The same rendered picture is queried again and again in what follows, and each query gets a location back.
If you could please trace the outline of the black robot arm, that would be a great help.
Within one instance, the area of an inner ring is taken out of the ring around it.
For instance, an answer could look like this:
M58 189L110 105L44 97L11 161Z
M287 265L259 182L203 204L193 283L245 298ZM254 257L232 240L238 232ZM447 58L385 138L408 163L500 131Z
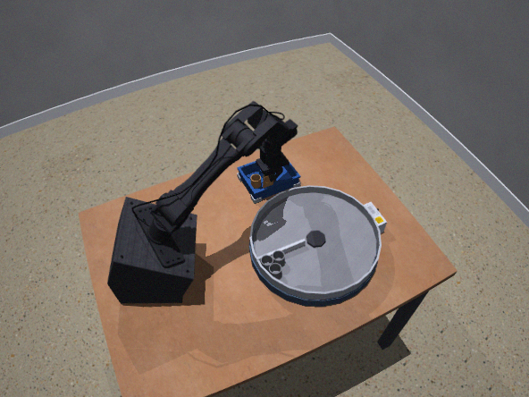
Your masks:
M246 120L255 130L252 131L244 123ZM257 149L260 149L260 159L264 163L265 152L270 155L280 153L281 146L298 134L298 126L291 119L286 122L289 126L282 125L282 122L277 120L280 122L278 124L276 120L261 106L245 107L226 123L216 159L213 161L218 145L184 183L164 193L160 199L182 192L188 187L186 190L179 195L156 201L155 206L135 210L134 215L162 267L167 268L183 262L184 257L171 233L180 229L204 192L230 165L242 156L252 155ZM265 122L262 123L263 121Z

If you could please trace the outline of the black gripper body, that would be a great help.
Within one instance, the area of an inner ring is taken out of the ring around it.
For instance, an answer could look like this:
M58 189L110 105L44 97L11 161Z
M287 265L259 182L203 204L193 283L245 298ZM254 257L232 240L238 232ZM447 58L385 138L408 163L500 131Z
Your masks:
M280 160L281 156L281 160ZM266 152L264 152L264 163L260 158L256 160L256 164L259 165L261 168L261 172L264 176L278 173L283 171L282 166L290 165L289 160L286 158L285 155L283 155L282 152L276 154L276 155L270 155Z

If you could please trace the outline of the grey round turntable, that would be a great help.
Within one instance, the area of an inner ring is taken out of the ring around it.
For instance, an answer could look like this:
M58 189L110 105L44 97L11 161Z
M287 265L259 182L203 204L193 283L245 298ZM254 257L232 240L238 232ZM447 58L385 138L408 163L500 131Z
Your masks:
M338 304L367 286L386 224L372 202L363 205L341 190L310 185L285 190L267 200L251 224L252 267L286 301ZM261 257L276 250L285 253L280 281L261 265Z

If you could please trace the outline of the blue open crate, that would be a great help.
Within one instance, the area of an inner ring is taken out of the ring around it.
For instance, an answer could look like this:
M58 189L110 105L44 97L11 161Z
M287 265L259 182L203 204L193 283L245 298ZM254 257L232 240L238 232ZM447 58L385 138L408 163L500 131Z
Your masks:
M248 192L250 193L250 195L253 196L254 199L258 199L261 197L262 199L265 199L274 194L290 189L293 187L293 184L298 183L300 175L291 163L290 165L282 166L282 168L283 172L276 179L273 185L268 186L266 188L263 188L264 175L261 172L261 168L259 167L259 165L256 164L256 161L240 166L239 176L246 188L248 189ZM253 174L259 174L261 176L261 187L257 189L253 188L251 185L250 177Z

